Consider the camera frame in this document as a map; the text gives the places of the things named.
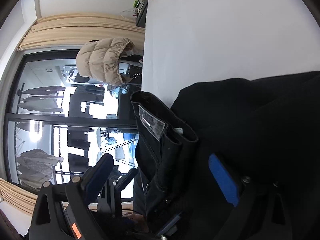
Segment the black jeans pant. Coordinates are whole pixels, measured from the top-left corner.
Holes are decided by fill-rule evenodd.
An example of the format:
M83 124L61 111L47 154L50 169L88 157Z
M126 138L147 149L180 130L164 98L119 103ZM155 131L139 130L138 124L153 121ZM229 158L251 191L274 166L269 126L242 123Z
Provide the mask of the black jeans pant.
M171 239L319 239L319 72L198 82L171 107L132 94L139 141L135 208ZM209 168L214 154L247 185L234 207Z

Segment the black framed glass door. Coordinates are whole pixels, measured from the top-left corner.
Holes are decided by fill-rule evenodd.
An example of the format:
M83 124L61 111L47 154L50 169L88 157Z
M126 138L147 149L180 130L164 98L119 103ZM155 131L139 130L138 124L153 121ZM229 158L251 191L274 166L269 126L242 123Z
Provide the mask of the black framed glass door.
M141 69L122 62L120 73L133 81L107 85L81 76L76 54L23 55L3 83L4 178L32 193L46 180L61 184L83 176L105 154L114 159L115 177L137 167L130 97L141 89Z

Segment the beige puffer jacket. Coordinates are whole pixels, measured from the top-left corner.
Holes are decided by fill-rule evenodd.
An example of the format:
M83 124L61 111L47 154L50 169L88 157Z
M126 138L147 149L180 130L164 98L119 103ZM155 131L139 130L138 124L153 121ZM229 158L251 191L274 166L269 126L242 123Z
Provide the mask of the beige puffer jacket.
M81 76L108 85L121 86L131 82L132 78L119 72L120 58L132 56L135 52L135 45L128 38L92 40L79 50L76 67Z

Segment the beige curtain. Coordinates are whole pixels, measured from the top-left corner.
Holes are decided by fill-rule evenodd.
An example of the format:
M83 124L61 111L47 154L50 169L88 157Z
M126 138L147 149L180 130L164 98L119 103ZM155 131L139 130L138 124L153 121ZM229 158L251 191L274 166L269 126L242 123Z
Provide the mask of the beige curtain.
M143 50L145 29L121 16L98 13L61 14L39 18L18 45L18 50L52 46L83 46L91 40L129 38Z

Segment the dark nightstand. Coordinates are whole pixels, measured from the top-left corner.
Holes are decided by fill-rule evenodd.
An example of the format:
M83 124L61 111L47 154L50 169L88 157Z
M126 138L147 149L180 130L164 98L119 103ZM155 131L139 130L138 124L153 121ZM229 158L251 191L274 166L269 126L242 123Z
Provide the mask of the dark nightstand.
M145 28L147 9L148 9L148 0L145 0L142 8L140 9L140 11L138 13L137 18L136 18L136 26L137 27Z

